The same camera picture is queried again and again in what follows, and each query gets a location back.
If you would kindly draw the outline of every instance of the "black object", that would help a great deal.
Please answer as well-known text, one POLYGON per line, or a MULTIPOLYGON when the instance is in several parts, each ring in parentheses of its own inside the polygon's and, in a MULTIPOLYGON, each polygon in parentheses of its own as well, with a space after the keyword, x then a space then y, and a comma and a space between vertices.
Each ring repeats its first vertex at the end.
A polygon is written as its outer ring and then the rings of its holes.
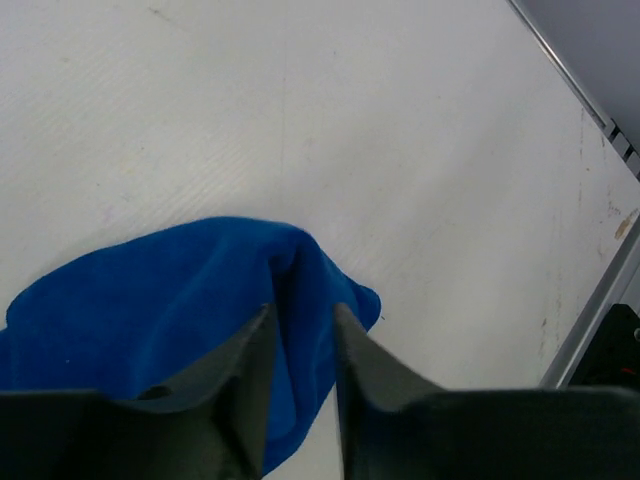
POLYGON ((569 385, 613 385, 640 392, 640 318, 631 307, 611 307, 569 385))
MULTIPOLYGON (((346 480, 640 478, 630 390, 448 392, 373 342, 346 305, 334 327, 346 480)), ((261 478, 275 334, 265 307, 133 401, 0 395, 0 478, 261 478)))

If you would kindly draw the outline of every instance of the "blue cloth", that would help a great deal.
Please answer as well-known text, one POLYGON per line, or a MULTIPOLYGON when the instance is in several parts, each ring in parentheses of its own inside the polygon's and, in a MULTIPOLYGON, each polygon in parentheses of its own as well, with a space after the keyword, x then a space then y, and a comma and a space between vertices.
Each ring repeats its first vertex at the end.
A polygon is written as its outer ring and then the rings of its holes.
POLYGON ((97 388, 134 398, 216 348, 275 301, 279 338, 264 472, 299 447, 334 383, 332 306, 369 329, 370 289, 306 232, 219 217, 85 255, 13 301, 0 389, 97 388))

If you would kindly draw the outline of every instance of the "towel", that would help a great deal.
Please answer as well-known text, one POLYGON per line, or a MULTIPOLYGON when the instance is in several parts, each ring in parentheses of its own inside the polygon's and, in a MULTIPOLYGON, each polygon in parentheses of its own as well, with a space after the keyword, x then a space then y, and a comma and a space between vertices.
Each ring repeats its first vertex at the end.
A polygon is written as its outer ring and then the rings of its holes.
POLYGON ((216 217, 105 248, 36 281, 0 332, 0 389, 135 398, 202 357, 265 303, 278 311, 264 473, 295 452, 335 381, 332 306, 369 329, 380 300, 306 232, 216 217))

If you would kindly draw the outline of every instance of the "white surface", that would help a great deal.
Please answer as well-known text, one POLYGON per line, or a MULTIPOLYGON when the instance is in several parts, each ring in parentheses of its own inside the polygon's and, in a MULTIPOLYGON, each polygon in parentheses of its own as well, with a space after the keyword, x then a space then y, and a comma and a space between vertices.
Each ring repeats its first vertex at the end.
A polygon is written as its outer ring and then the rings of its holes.
MULTIPOLYGON (((374 337, 421 374, 534 385, 635 219, 502 0, 7 3, 3 308, 92 249, 265 217, 380 293, 374 337)), ((333 415, 271 478, 338 478, 333 415)))

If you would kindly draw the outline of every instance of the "dark blue towel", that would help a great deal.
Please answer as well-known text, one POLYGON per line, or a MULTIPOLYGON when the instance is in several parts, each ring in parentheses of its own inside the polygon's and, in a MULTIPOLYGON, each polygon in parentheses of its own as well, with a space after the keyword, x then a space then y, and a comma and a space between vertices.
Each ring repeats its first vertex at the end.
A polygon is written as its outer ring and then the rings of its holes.
POLYGON ((265 473, 302 443, 334 383, 332 305, 369 329, 370 289, 304 231, 210 218, 85 255, 22 292, 0 332, 0 389, 97 388, 134 398, 276 301, 280 335, 265 473))

